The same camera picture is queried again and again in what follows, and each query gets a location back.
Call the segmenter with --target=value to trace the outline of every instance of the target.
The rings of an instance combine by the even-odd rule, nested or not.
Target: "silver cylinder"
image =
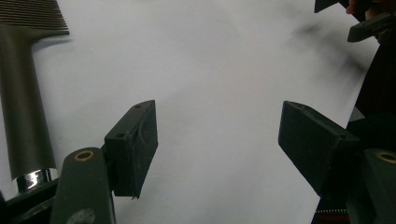
[[[37,170],[32,173],[21,175],[12,180],[18,193],[24,193],[35,189],[45,183],[58,178],[56,169]]]

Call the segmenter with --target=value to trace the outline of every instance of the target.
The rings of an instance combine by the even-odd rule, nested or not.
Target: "white surface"
[[[59,4],[71,35],[35,47],[59,167],[74,150],[100,147],[129,107],[156,100],[160,145],[141,198],[115,199],[118,223],[310,223],[318,196],[277,133],[285,100],[347,124],[377,45],[346,42],[356,21],[341,6],[314,14],[313,0]]]

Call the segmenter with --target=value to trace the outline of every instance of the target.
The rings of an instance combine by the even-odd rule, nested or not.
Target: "comb teeth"
[[[0,23],[67,31],[55,0],[0,0]]]

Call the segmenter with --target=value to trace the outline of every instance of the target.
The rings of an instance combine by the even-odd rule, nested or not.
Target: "comb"
[[[0,1],[0,92],[11,178],[19,192],[50,181],[56,169],[32,46],[68,34],[54,0]]]

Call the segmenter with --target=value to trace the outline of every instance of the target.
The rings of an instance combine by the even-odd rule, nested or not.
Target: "screw hole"
[[[82,151],[82,152],[79,152],[79,153],[75,156],[75,160],[76,160],[76,161],[87,161],[87,160],[89,160],[90,158],[92,158],[92,156],[93,156],[93,152],[92,152],[92,151],[90,151],[90,150]]]
[[[396,164],[396,156],[388,152],[379,152],[376,155],[379,159]]]

